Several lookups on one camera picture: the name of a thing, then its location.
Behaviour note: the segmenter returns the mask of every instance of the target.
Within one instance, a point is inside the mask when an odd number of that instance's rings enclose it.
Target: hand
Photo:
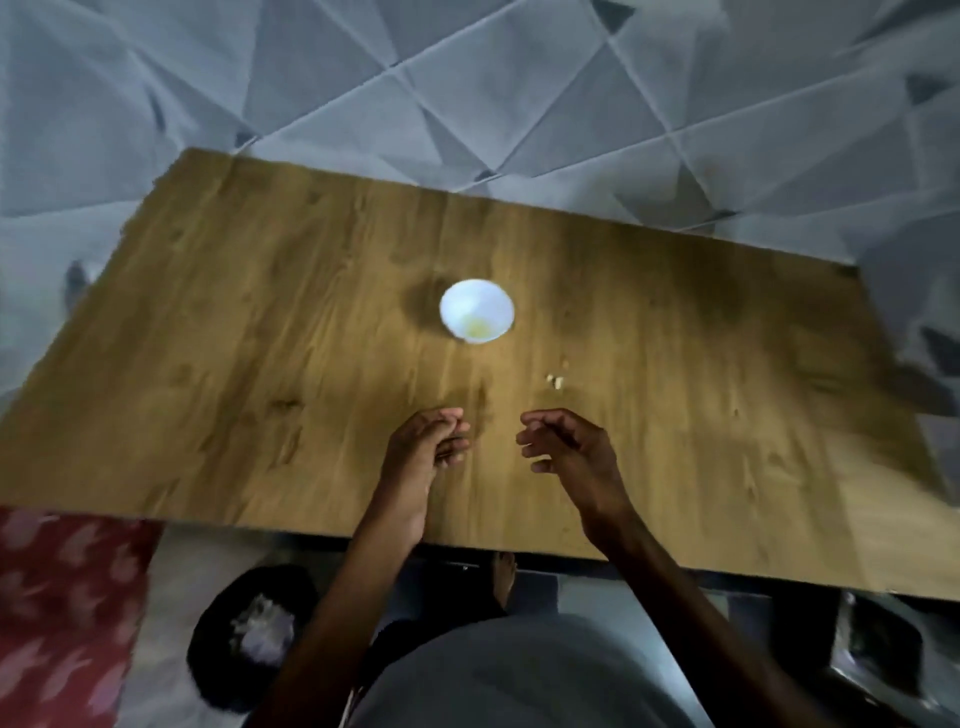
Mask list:
[[[604,550],[625,522],[639,516],[630,502],[616,465],[616,453],[607,432],[568,409],[524,412],[526,429],[516,436],[523,457],[540,457],[534,473],[560,477],[566,493],[580,511],[584,533]]]
[[[470,429],[461,407],[425,409],[401,425],[387,443],[380,481],[361,526],[382,524],[395,530],[404,547],[423,538],[430,485],[437,471],[459,463]]]

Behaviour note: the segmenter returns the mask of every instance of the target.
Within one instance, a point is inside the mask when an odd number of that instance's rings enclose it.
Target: finger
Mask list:
[[[543,448],[530,444],[521,449],[520,454],[523,455],[523,457],[540,457],[541,455],[549,453]]]
[[[553,467],[553,460],[538,460],[537,462],[530,463],[530,470],[534,473],[556,473],[557,471]]]
[[[464,461],[464,457],[465,456],[462,452],[455,452],[452,455],[448,455],[446,457],[438,457],[434,464],[438,468],[445,470],[451,465],[462,463]]]
[[[530,444],[525,446],[520,453],[524,457],[549,455],[557,459],[567,457],[572,452],[575,452],[575,450],[561,440],[551,427],[541,427],[531,433]]]
[[[418,436],[418,440],[425,447],[435,449],[437,445],[450,437],[456,428],[456,420],[438,420],[425,427]]]
[[[436,407],[434,409],[422,409],[420,412],[412,414],[403,425],[396,429],[396,434],[400,436],[416,437],[423,432],[429,425],[441,420],[460,420],[464,416],[463,407]]]
[[[592,423],[585,417],[581,417],[576,412],[571,412],[565,407],[559,407],[557,409],[532,409],[529,412],[524,412],[520,415],[520,421],[525,425],[530,423],[540,422],[545,425],[553,425],[555,427],[562,427],[568,429],[571,432],[576,431],[581,427],[593,427],[599,429],[597,425]]]
[[[543,423],[532,422],[527,425],[527,428],[521,430],[516,434],[516,443],[518,445],[529,445],[533,442],[534,432],[536,432],[541,427],[546,427]]]
[[[470,440],[468,440],[466,437],[450,438],[437,445],[437,457],[447,457],[454,452],[469,449],[469,447]]]

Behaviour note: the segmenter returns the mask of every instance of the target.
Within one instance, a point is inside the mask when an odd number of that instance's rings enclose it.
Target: right hand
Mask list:
[[[534,473],[560,477],[566,493],[580,511],[584,533],[603,550],[627,522],[639,518],[623,487],[616,453],[606,430],[568,409],[524,412],[525,429],[516,436],[523,457],[541,457],[530,466]]]

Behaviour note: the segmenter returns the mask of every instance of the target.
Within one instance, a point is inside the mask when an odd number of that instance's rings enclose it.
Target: left hand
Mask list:
[[[361,526],[380,524],[413,548],[426,527],[430,485],[437,471],[459,463],[470,443],[461,407],[421,410],[401,425],[387,444],[380,482]]]

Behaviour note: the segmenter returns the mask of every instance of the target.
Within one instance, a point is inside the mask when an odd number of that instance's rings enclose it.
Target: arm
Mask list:
[[[337,726],[373,630],[410,551],[423,537],[438,468],[468,441],[463,410],[419,412],[390,438],[380,482],[329,590],[246,728]]]
[[[520,420],[524,457],[548,456],[533,471],[560,477],[587,537],[630,585],[715,725],[829,725],[790,677],[740,639],[647,530],[602,428],[562,409]]]

